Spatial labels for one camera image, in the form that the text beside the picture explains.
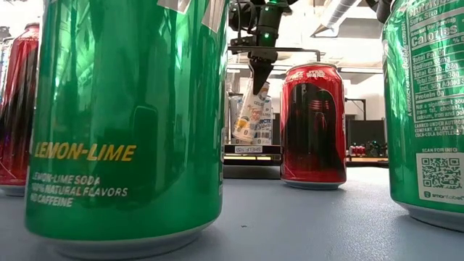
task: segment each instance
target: red soda can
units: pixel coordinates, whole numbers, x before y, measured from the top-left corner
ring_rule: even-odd
[[[22,196],[28,173],[38,59],[38,23],[13,40],[0,105],[0,189]]]
[[[356,147],[355,146],[350,146],[349,147],[349,155],[350,156],[356,156]]]
[[[347,180],[344,89],[334,65],[287,72],[281,94],[281,179],[301,189],[337,189]]]

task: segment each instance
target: black cable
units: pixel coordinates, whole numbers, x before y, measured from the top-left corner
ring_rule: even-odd
[[[252,32],[253,22],[257,17],[256,6],[251,1],[248,1],[248,5],[249,5],[250,9],[252,10],[252,14],[251,14],[251,17],[249,19],[248,30],[246,30],[246,32],[248,34],[253,34],[253,32]]]
[[[241,17],[240,17],[240,15],[241,15],[241,7],[240,7],[240,0],[237,0],[236,4],[237,4],[237,8],[239,9],[239,31],[238,31],[238,35],[237,35],[238,37],[237,38],[240,41],[241,40]]]
[[[379,0],[377,6],[377,20],[382,23],[385,23],[390,16],[390,6],[392,5],[392,0]]]
[[[377,11],[378,0],[365,0],[365,2],[374,12]]]
[[[266,1],[264,0],[251,0],[250,2],[252,2],[254,5],[265,5],[266,4]]]

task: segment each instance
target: star wars can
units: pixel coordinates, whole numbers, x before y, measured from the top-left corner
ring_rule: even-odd
[[[463,9],[396,0],[383,33],[391,197],[412,218],[462,232]]]
[[[244,95],[243,94],[229,94],[229,103],[230,103],[230,115],[231,115],[231,126],[237,125],[237,122],[240,118],[240,111],[244,104]],[[250,145],[251,141],[242,141],[240,139],[235,138],[232,135],[231,144],[238,144],[238,145]]]
[[[235,138],[250,143],[253,141],[268,91],[269,83],[265,83],[258,95],[254,95],[253,80],[252,78],[249,79],[248,89],[244,95],[244,103],[232,133]]]
[[[344,89],[324,63],[287,72],[281,95],[281,178],[304,189],[337,189],[347,179]]]
[[[185,246],[216,220],[227,6],[46,1],[31,233],[77,260],[134,260]]]
[[[256,133],[252,144],[272,145],[273,143],[273,104],[270,96],[266,97]]]
[[[38,23],[30,23],[24,33],[10,42],[9,65],[4,69],[0,92],[0,189],[10,196],[24,195],[28,174],[36,96],[38,30]]]

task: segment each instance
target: green soda can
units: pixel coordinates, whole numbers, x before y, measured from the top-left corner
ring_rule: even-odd
[[[464,231],[464,1],[395,1],[383,44],[391,197]]]
[[[227,0],[47,0],[25,224],[61,254],[145,257],[222,207]]]

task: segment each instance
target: table surface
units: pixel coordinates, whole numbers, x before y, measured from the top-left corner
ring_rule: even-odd
[[[0,260],[68,260],[23,226],[23,200],[0,196]],[[464,233],[413,220],[389,197],[388,170],[349,168],[337,191],[225,180],[221,216],[192,244],[146,261],[462,260]]]

